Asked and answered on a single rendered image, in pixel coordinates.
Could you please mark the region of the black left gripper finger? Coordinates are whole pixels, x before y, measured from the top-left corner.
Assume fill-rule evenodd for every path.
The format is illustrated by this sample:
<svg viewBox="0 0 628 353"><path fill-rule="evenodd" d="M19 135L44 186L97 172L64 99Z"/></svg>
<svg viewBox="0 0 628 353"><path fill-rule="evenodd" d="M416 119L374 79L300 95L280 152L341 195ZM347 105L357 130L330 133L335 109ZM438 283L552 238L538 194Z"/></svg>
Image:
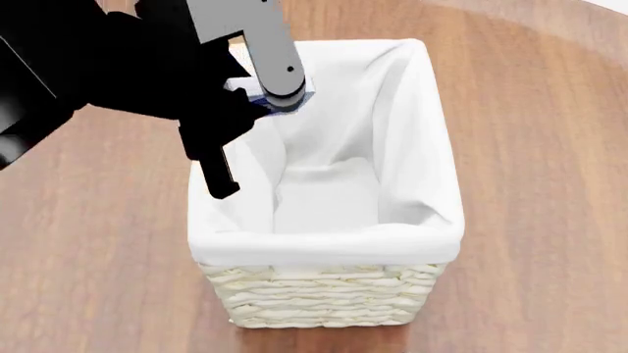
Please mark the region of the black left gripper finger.
<svg viewBox="0 0 628 353"><path fill-rule="evenodd" d="M186 157L200 164L210 195L215 199L226 199L240 190L234 181L222 137L211 137L200 128L179 126L179 133Z"/></svg>

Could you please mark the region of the grey flat left gripper finger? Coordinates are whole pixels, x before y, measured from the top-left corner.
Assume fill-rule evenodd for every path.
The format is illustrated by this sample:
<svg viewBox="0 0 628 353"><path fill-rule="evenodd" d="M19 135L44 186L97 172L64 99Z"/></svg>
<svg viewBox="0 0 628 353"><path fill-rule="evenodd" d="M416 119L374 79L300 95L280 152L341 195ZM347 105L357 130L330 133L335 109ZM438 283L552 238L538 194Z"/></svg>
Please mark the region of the grey flat left gripper finger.
<svg viewBox="0 0 628 353"><path fill-rule="evenodd" d="M275 107L296 107L306 75L279 0L186 0L200 43L243 37L259 84Z"/></svg>

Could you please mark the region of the white blue cream cheese box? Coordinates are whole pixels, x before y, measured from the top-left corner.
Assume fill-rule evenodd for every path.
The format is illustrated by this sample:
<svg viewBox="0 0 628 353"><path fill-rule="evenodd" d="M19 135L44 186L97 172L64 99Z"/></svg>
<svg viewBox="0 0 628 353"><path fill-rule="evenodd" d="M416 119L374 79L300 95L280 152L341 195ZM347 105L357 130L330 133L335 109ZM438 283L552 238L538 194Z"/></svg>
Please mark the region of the white blue cream cheese box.
<svg viewBox="0 0 628 353"><path fill-rule="evenodd" d="M303 95L299 99L290 97L288 99L288 108L273 105L273 102L278 101L278 99L272 98L268 100L264 89L259 83L245 43L230 43L229 50L231 55L233 55L235 60L246 70L249 76L229 78L225 87L228 90L243 88L246 91L249 102L267 108L270 111L270 116L293 114L315 95L316 89L312 79L310 76L305 76L305 85L300 90Z"/></svg>

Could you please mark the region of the white cloth basket liner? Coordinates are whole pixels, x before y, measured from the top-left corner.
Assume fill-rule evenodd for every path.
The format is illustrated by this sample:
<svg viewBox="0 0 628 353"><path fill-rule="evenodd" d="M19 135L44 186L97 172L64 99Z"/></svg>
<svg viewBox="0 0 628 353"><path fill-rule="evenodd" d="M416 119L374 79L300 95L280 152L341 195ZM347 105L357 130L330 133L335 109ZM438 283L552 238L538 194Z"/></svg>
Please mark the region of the white cloth basket liner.
<svg viewBox="0 0 628 353"><path fill-rule="evenodd" d="M187 241L217 267L445 264L465 222L425 44L301 41L315 94L226 146L238 193L190 170Z"/></svg>

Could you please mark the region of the cream woven basket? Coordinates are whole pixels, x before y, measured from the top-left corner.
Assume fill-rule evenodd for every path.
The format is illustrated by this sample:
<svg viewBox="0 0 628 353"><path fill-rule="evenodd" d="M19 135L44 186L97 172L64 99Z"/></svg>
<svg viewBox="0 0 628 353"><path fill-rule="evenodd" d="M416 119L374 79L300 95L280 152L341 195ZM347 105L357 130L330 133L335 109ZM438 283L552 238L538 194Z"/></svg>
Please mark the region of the cream woven basket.
<svg viewBox="0 0 628 353"><path fill-rule="evenodd" d="M349 328L411 323L445 265L199 268L235 326Z"/></svg>

